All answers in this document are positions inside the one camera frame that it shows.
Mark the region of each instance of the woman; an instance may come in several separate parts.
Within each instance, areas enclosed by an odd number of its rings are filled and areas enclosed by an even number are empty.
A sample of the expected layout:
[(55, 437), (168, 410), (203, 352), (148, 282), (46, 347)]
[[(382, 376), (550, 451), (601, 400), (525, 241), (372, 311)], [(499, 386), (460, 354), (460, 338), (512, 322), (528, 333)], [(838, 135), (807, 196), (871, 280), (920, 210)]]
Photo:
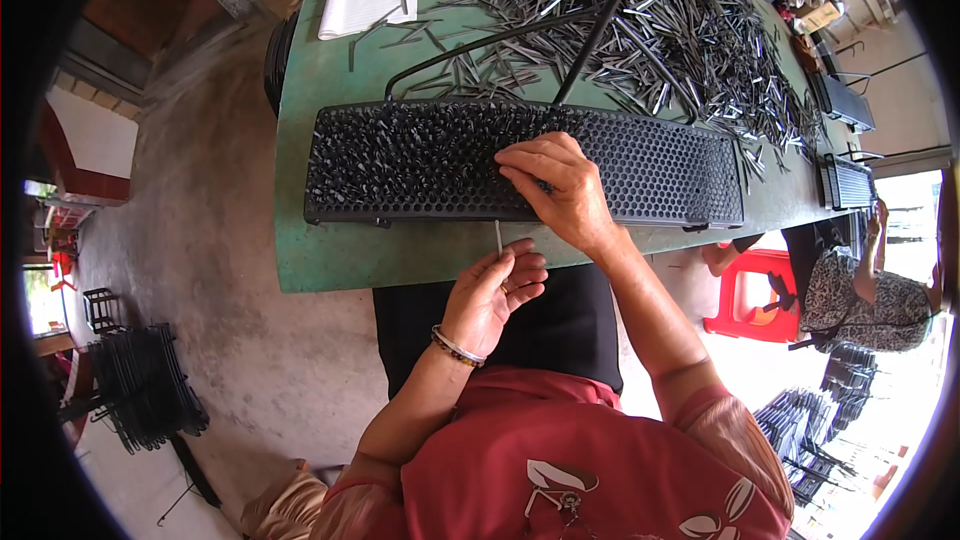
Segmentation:
[[(784, 538), (777, 456), (611, 220), (597, 167), (556, 132), (495, 159), (595, 265), (548, 275), (524, 238), (452, 288), (378, 291), (391, 399), (310, 538)], [(611, 286), (663, 423), (619, 410)]]
[[(850, 254), (832, 220), (782, 230), (797, 283), (798, 339), (830, 352), (841, 342), (876, 351), (903, 352), (927, 337), (930, 320), (940, 310), (943, 290), (939, 263), (933, 286), (883, 271), (889, 211), (882, 200), (867, 223), (863, 258)], [(725, 247), (703, 246), (710, 273), (719, 277), (763, 234), (740, 237)]]

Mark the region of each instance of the black pants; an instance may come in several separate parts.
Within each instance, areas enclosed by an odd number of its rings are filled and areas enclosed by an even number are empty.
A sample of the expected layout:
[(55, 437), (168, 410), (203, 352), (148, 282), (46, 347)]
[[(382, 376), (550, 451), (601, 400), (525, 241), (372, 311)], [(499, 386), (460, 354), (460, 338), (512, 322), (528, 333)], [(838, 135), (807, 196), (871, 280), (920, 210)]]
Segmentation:
[[(548, 369), (623, 391), (610, 282), (595, 264), (550, 269), (545, 292), (510, 315), (486, 366)], [(453, 282), (373, 289), (376, 336), (393, 399), (430, 344)]]
[[(790, 270), (793, 270), (793, 279), (797, 283), (797, 299), (802, 309), (806, 304), (810, 277), (817, 259), (820, 259), (825, 250), (834, 246), (846, 246), (847, 242), (833, 219), (785, 228), (780, 230), (780, 234), (783, 234), (787, 252), (790, 253)], [(736, 252), (743, 254), (761, 238), (763, 234), (747, 235), (738, 237), (732, 244)]]

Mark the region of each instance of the red t-shirt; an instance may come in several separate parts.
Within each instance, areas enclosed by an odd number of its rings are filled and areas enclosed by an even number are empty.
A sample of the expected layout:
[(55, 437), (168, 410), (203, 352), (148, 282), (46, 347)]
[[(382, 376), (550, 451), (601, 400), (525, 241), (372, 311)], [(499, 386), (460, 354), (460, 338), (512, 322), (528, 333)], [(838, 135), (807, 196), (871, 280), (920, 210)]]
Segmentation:
[[(678, 421), (723, 397), (699, 392)], [(402, 502), (369, 513), (367, 538), (786, 536), (784, 508), (753, 481), (677, 427), (620, 412), (606, 384), (491, 368), (457, 407), (401, 469)], [(327, 502), (370, 483), (337, 484)]]

